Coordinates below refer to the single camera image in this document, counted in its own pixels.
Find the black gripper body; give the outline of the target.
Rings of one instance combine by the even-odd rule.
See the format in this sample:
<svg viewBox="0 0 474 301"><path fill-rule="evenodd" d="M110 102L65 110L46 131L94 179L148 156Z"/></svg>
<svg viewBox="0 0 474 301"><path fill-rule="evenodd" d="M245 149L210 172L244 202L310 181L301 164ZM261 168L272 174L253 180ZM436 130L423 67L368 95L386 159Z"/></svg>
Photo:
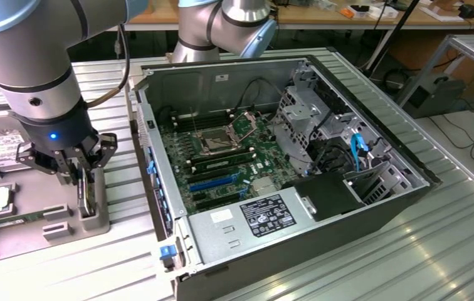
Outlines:
<svg viewBox="0 0 474 301"><path fill-rule="evenodd" d="M28 119L14 112L10 115L18 120L36 150L49 156L54 151L65 151L69 155L74 147L89 152L97 144L97 131L92 128L82 99L53 119Z"/></svg>

